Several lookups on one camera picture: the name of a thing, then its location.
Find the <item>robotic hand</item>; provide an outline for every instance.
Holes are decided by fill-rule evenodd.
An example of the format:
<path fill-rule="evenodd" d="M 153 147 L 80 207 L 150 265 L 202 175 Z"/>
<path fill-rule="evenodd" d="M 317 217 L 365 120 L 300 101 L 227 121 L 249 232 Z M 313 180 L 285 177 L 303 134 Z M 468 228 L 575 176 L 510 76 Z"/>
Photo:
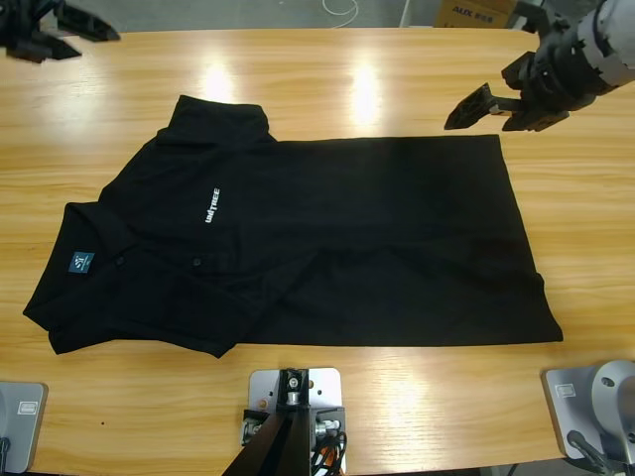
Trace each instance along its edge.
<path fill-rule="evenodd" d="M 524 3 L 515 12 L 540 46 L 502 71 L 520 99 L 493 96 L 485 83 L 449 114 L 446 129 L 465 129 L 488 114 L 511 116 L 504 131 L 542 131 L 635 79 L 635 0 L 603 0 L 576 25 Z"/>
<path fill-rule="evenodd" d="M 81 56 L 66 42 L 40 31 L 40 20 L 50 11 L 61 30 L 92 42 L 119 40 L 110 25 L 64 0 L 0 0 L 0 48 L 7 49 L 7 56 L 32 62 Z"/>

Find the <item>metal mount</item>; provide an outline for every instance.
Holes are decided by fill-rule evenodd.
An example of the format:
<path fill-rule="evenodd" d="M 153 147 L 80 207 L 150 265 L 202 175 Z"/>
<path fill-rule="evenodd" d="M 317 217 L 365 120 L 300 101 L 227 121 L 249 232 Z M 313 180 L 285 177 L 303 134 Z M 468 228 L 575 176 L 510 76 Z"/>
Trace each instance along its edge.
<path fill-rule="evenodd" d="M 335 369 L 254 372 L 240 441 L 223 476 L 298 476 L 345 470 L 345 412 Z"/>
<path fill-rule="evenodd" d="M 587 471 L 635 467 L 635 364 L 550 370 L 543 384 L 561 451 Z"/>
<path fill-rule="evenodd" d="M 0 382 L 0 474 L 31 466 L 47 392 L 43 384 Z"/>

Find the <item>wood grain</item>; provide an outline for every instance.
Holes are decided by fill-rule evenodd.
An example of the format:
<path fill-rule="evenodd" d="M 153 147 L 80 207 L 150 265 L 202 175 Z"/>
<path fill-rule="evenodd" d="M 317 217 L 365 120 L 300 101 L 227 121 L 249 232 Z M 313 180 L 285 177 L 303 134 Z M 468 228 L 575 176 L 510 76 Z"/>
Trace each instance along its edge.
<path fill-rule="evenodd" d="M 56 356 L 21 315 L 64 204 L 91 201 L 166 126 L 179 94 L 261 104 L 279 140 L 445 134 L 456 102 L 536 38 L 483 30 L 216 31 L 71 39 L 82 59 L 0 59 L 0 380 L 50 387 L 35 470 L 219 474 L 256 369 L 336 367 L 350 474 L 559 457 L 539 374 L 635 358 L 635 93 L 503 150 L 564 343 L 463 348 L 161 342 Z M 469 134 L 494 133 L 487 118 Z"/>

